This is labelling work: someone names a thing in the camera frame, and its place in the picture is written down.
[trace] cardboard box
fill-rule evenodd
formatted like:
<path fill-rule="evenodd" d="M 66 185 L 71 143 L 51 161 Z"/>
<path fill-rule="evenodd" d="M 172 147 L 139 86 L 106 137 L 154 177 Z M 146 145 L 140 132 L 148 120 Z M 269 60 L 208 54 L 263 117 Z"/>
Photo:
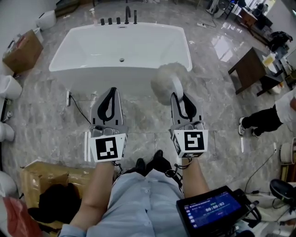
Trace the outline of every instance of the cardboard box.
<path fill-rule="evenodd" d="M 73 183 L 80 198 L 82 198 L 83 191 L 89 183 L 93 170 L 92 168 L 69 168 L 41 161 L 35 161 L 27 165 L 20 174 L 27 207 L 38 207 L 40 194 L 54 184 L 66 186 L 68 183 Z M 40 223 L 55 230 L 61 229 L 63 225 L 59 221 Z"/>
<path fill-rule="evenodd" d="M 33 68 L 43 50 L 33 30 L 26 32 L 17 44 L 12 52 L 2 58 L 3 63 L 16 74 Z"/>

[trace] wall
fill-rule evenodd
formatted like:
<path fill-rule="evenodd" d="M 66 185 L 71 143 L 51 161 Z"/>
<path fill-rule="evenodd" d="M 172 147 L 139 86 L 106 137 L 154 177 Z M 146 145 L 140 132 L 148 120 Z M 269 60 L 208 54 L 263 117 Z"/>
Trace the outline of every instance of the wall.
<path fill-rule="evenodd" d="M 287 42 L 291 53 L 296 48 L 296 17 L 291 9 L 288 9 L 282 0 L 276 0 L 271 10 L 267 13 L 267 18 L 273 23 L 273 31 L 284 31 L 293 37 L 293 41 Z"/>
<path fill-rule="evenodd" d="M 23 34 L 36 28 L 35 19 L 43 12 L 54 10 L 53 0 L 1 0 L 0 1 L 0 57 L 11 40 L 18 34 Z M 11 74 L 2 62 L 0 73 Z"/>

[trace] white freestanding bathtub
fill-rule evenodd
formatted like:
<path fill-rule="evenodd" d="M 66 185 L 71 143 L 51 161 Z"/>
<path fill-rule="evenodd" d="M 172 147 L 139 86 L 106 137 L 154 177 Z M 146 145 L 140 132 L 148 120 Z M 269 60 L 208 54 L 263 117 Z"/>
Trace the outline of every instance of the white freestanding bathtub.
<path fill-rule="evenodd" d="M 156 69 L 171 62 L 192 69 L 183 28 L 153 23 L 88 25 L 64 38 L 49 70 L 72 93 L 151 95 Z"/>

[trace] black faucet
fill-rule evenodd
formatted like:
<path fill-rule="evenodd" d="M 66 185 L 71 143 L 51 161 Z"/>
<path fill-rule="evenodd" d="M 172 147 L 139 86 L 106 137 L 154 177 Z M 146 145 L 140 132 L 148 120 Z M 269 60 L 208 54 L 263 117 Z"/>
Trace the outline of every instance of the black faucet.
<path fill-rule="evenodd" d="M 137 24 L 137 10 L 134 10 L 134 24 Z"/>
<path fill-rule="evenodd" d="M 130 18 L 130 7 L 126 6 L 125 8 L 125 24 L 126 25 L 129 23 L 128 17 Z"/>

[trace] wooden table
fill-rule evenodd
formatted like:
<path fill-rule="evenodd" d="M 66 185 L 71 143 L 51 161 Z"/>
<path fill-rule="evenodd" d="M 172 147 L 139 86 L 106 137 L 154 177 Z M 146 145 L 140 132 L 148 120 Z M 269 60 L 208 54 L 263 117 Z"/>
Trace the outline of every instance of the wooden table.
<path fill-rule="evenodd" d="M 242 23 L 248 27 L 251 27 L 256 23 L 257 18 L 250 12 L 248 12 L 245 8 L 242 8 L 239 15 L 242 18 Z"/>
<path fill-rule="evenodd" d="M 262 61 L 263 56 L 267 57 L 267 54 L 252 47 L 229 71 L 228 74 L 237 72 L 241 82 L 241 88 L 236 90 L 236 94 L 247 89 L 249 86 L 257 81 L 261 81 L 262 90 L 257 93 L 260 96 L 266 91 L 269 91 L 279 83 L 283 81 L 280 75 L 283 70 L 280 69 L 277 60 L 273 62 L 273 66 L 276 72 L 272 72 L 269 68 L 266 68 Z"/>

